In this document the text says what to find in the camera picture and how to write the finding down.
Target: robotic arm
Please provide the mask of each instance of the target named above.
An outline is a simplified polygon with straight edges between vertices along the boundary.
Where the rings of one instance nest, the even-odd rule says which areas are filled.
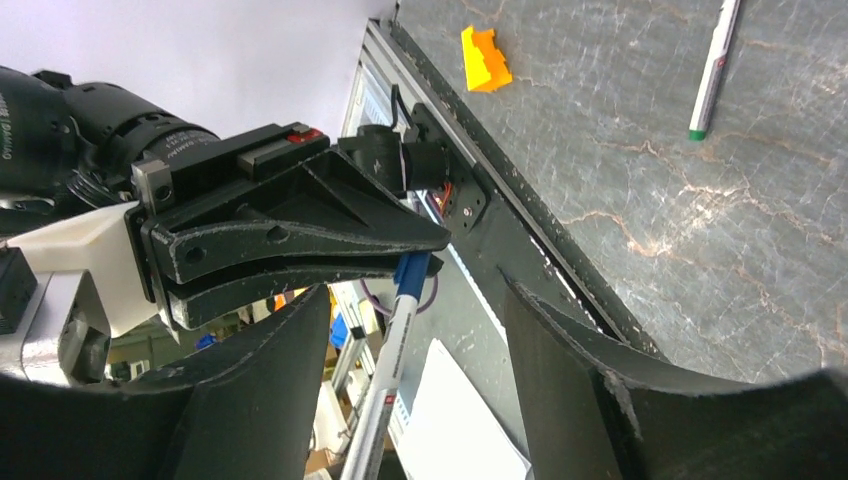
[[[219,139],[116,85],[0,68],[0,146],[0,368],[11,376],[0,382],[13,392],[0,401],[0,451],[21,452],[12,474],[192,476],[203,462],[226,464],[216,455],[233,441],[276,452],[230,462],[236,476],[302,476],[324,287],[137,382],[101,382],[109,339],[151,317],[178,337],[295,287],[390,277],[402,255],[449,242],[398,201],[441,187],[447,154],[387,126],[338,145],[300,123]],[[245,402],[236,390],[256,393]],[[218,413],[233,423],[201,426]],[[57,448],[71,445],[70,463],[20,450],[47,428]],[[110,444],[123,445],[120,461],[85,455]],[[295,456],[288,469],[283,448]]]

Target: black bracket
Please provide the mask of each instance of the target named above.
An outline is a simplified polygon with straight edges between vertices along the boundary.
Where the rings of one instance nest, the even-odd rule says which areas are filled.
[[[445,226],[454,232],[471,231],[486,210],[489,199],[471,167],[462,160],[462,152],[456,143],[445,135],[427,107],[416,104],[412,109],[412,121],[418,127],[413,134],[417,134],[420,141],[438,143],[447,153],[448,181],[453,187],[445,208]]]
[[[176,203],[126,215],[162,323],[194,329],[291,288],[390,277],[404,253],[448,244],[316,132],[271,125],[168,162]]]

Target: orange wire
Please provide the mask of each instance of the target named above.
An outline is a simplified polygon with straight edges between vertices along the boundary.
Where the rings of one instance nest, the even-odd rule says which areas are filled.
[[[448,208],[448,199],[450,199],[451,194],[453,193],[453,184],[445,183],[445,196],[442,199],[442,205],[439,209],[439,214],[444,215],[445,210]]]

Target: white paper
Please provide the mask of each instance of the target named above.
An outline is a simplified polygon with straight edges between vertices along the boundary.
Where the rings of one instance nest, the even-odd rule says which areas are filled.
[[[530,469],[439,340],[397,448],[413,480],[524,480]]]

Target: red label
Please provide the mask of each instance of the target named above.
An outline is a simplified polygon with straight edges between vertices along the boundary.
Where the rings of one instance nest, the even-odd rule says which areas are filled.
[[[320,130],[316,130],[316,129],[313,128],[312,130],[309,130],[308,132],[296,133],[294,135],[289,135],[287,140],[292,142],[292,143],[303,143],[303,142],[312,140],[313,138],[320,137],[321,135],[323,135],[323,133],[321,133]]]

